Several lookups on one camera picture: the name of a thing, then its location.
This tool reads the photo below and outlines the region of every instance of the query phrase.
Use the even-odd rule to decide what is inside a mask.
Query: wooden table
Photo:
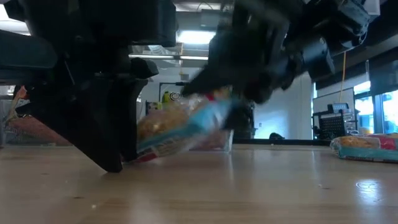
[[[106,174],[74,148],[0,151],[0,223],[398,223],[398,166],[327,148],[189,152]]]

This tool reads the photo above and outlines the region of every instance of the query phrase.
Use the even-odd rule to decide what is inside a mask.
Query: table surface
[[[397,223],[396,164],[327,148],[188,152],[107,174],[74,148],[0,151],[0,223]]]

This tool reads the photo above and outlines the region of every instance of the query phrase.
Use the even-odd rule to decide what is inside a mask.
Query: desk
[[[396,164],[326,147],[188,152],[107,174],[74,148],[0,151],[0,223],[396,223]]]

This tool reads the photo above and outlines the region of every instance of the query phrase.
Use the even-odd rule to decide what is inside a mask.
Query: fluorescent light
[[[207,60],[208,57],[199,56],[183,56],[183,55],[140,55],[131,54],[129,58],[143,58],[143,59],[153,59],[153,60]]]
[[[208,44],[216,32],[185,30],[177,37],[177,42],[184,44]]]

